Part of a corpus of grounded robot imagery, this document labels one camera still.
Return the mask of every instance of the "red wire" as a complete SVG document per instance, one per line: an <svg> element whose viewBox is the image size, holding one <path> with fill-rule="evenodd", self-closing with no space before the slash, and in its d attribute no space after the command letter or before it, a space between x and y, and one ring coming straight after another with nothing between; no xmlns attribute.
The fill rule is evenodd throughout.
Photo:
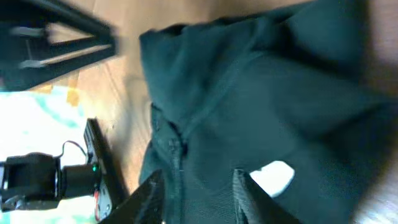
<svg viewBox="0 0 398 224"><path fill-rule="evenodd" d="M99 222L100 218L98 217L98 197L100 196L99 192L96 190L94 192L94 201L95 201L95 209L94 209L94 217L95 221Z"/></svg>

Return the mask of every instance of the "dark green fabric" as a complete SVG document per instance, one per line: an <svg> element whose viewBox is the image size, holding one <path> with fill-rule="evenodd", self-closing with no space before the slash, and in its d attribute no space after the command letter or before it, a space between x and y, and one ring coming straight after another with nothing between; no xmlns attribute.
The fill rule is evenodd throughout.
<svg viewBox="0 0 398 224"><path fill-rule="evenodd" d="M296 173L273 198L286 213L350 221L396 114L358 82L363 4L319 0L141 36L154 106L140 182L164 171L168 223L235 223L234 170L275 160Z"/></svg>

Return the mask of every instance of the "wooden table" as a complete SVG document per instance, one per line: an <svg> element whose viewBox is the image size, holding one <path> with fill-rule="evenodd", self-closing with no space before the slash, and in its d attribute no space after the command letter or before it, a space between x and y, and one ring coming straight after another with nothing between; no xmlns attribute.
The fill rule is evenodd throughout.
<svg viewBox="0 0 398 224"><path fill-rule="evenodd" d="M120 56L80 70L68 83L79 89L78 100L86 114L99 119L132 192L138 186L142 158L150 139L150 98L139 60L139 34L178 22L205 22L303 0L69 1L115 25L122 39ZM398 1L370 0L369 11L373 39L369 43L367 77L373 88L397 96ZM386 175L359 208L358 223L398 223L397 158L398 153L391 157L391 163L386 165Z"/></svg>

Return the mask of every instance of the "wire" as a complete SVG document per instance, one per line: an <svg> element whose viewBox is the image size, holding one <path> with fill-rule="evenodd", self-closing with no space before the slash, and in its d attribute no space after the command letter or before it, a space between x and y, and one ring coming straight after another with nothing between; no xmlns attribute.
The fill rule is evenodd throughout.
<svg viewBox="0 0 398 224"><path fill-rule="evenodd" d="M85 152L85 150L77 142L74 142L71 140L67 140L66 142L64 142L62 144L62 153L59 156L57 156L57 158L61 158L63 156L63 153L65 152L66 143L71 143L71 144L74 144L75 146L77 146L80 149L81 153L83 153L83 155L85 155L85 157L87 158L87 153Z"/></svg>
<svg viewBox="0 0 398 224"><path fill-rule="evenodd" d="M100 196L100 193L96 190L94 192L94 202L95 202L95 209L94 209L94 217L95 221L99 222L100 218L98 216L98 197Z"/></svg>

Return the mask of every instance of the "dark cloth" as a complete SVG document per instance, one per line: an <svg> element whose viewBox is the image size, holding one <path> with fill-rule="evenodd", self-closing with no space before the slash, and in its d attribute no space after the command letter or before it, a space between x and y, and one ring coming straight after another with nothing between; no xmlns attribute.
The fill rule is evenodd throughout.
<svg viewBox="0 0 398 224"><path fill-rule="evenodd" d="M302 223L352 219L396 114L359 84L363 9L319 0L140 37L153 101L140 182L163 170L167 223L238 222L234 171L278 160L295 177L259 208Z"/></svg>

